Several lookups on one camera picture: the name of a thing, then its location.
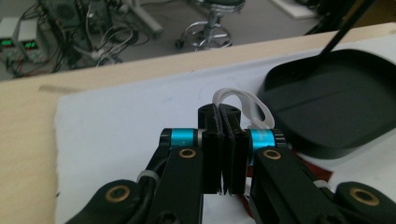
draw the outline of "blue ring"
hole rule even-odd
[[[276,144],[274,134],[269,129],[250,129],[250,134],[252,142],[250,165],[252,165],[254,154],[259,148],[274,147]]]
[[[194,129],[172,129],[171,148],[194,146]]]

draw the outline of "white cable tie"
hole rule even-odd
[[[143,176],[153,178],[155,180],[155,186],[156,186],[155,188],[157,188],[158,184],[160,183],[160,177],[157,175],[157,173],[151,170],[144,170],[140,172],[139,176],[137,177],[137,183],[139,183],[140,178]]]
[[[313,183],[318,189],[330,189],[330,185],[324,180],[315,180]]]

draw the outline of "green display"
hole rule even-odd
[[[34,40],[31,40],[31,41],[22,41],[22,44],[23,44],[23,47],[24,47],[26,50],[29,50],[29,49],[38,49],[38,45],[37,45],[37,43],[36,43]]]
[[[13,47],[15,47],[14,46],[14,43],[12,43],[12,40],[11,39],[9,39],[9,38],[7,38],[7,39],[0,39],[0,43],[1,43],[1,47],[2,48],[13,48]]]

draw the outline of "gray floor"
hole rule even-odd
[[[2,0],[0,18],[19,16],[34,2],[34,0]],[[151,38],[144,45],[127,48],[120,55],[121,59],[129,62],[193,51],[193,48],[189,47],[176,49],[175,41],[188,25],[206,19],[203,11],[185,0],[176,0],[167,4],[148,4],[144,9],[163,26],[164,32],[159,38]],[[318,19],[293,20],[269,0],[248,0],[240,13],[225,14],[221,20],[222,25],[231,32],[234,46],[303,35],[317,22]],[[139,41],[144,41],[145,38],[141,35]],[[11,79],[11,75],[1,63],[0,80],[6,79]]]

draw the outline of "wooden table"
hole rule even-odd
[[[396,34],[396,23],[350,31],[343,42]],[[0,222],[52,223],[54,115],[62,95],[324,47],[333,34],[301,36],[0,83]]]

